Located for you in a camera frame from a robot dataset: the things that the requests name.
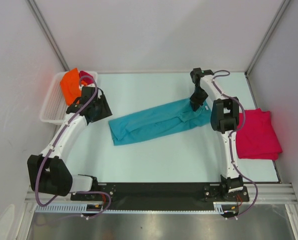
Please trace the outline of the teal t shirt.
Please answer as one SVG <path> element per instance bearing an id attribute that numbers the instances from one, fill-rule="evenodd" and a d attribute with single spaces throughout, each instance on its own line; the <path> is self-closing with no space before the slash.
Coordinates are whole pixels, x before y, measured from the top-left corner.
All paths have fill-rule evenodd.
<path id="1" fill-rule="evenodd" d="M 108 121 L 114 146 L 130 145 L 203 127 L 210 123 L 207 103 L 194 111 L 188 98 Z"/>

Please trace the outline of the white perforated plastic basket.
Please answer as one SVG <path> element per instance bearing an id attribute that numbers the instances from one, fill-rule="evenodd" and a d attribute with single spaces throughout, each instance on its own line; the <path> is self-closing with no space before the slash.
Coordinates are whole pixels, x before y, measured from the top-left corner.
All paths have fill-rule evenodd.
<path id="1" fill-rule="evenodd" d="M 67 71 L 57 73 L 49 86 L 46 97 L 43 101 L 39 118 L 44 123 L 61 125 L 64 121 L 67 108 L 60 82 Z"/>

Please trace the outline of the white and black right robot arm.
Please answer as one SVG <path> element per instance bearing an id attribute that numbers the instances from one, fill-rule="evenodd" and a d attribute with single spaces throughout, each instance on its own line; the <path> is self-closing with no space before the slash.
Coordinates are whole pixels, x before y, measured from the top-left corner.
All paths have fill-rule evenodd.
<path id="1" fill-rule="evenodd" d="M 243 190 L 242 174 L 238 172 L 236 135 L 240 124 L 240 106 L 237 97 L 231 97 L 216 84 L 216 78 L 227 77 L 227 70 L 202 70 L 193 68 L 190 72 L 194 84 L 194 92 L 190 97 L 190 105 L 194 112 L 203 109 L 203 104 L 211 106 L 210 125 L 217 134 L 220 143 L 220 174 L 219 194 L 231 201 Z"/>

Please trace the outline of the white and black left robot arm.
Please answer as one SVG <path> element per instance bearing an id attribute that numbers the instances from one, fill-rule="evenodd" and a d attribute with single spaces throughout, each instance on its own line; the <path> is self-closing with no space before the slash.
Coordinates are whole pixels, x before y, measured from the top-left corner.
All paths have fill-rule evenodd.
<path id="1" fill-rule="evenodd" d="M 82 87 L 81 96 L 66 109 L 63 123 L 55 137 L 40 154 L 32 154 L 28 158 L 31 189 L 37 194 L 63 197 L 69 193 L 82 192 L 87 199 L 96 199 L 100 188 L 93 184 L 95 177 L 72 173 L 66 162 L 83 130 L 89 124 L 111 115 L 102 89 L 95 86 Z"/>

